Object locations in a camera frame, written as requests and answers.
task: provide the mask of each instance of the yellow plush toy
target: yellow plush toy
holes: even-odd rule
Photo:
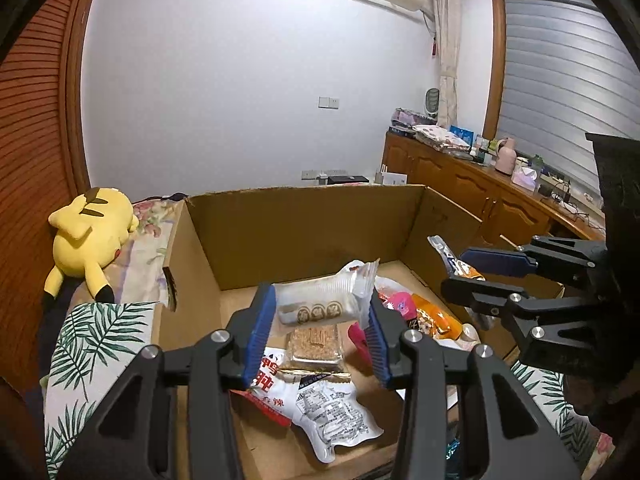
[[[91,295],[101,303],[114,303],[113,290],[102,269],[120,253],[138,218],[124,193],[94,187],[49,216],[58,229],[53,240],[55,266],[44,284],[43,305],[48,308],[65,276],[86,279]]]

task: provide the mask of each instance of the gray blind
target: gray blind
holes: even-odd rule
[[[640,73],[590,0],[505,0],[497,138],[599,192],[585,132],[640,139]]]

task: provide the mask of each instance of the beige curtain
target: beige curtain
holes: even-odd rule
[[[433,0],[436,43],[440,57],[438,126],[458,122],[458,56],[460,54],[460,0]]]

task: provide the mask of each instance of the white wall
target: white wall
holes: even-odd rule
[[[494,50],[492,0],[461,0],[458,126],[482,135]]]
[[[94,0],[82,132],[132,200],[371,174],[396,107],[437,86],[420,14],[364,0]],[[340,99],[318,109],[318,97]]]

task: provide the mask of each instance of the pink thermos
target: pink thermos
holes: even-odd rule
[[[516,158],[518,154],[514,150],[516,141],[511,137],[505,137],[498,141],[496,152],[498,153],[498,159],[495,161],[495,169],[510,175],[513,173],[513,168],[516,165]]]

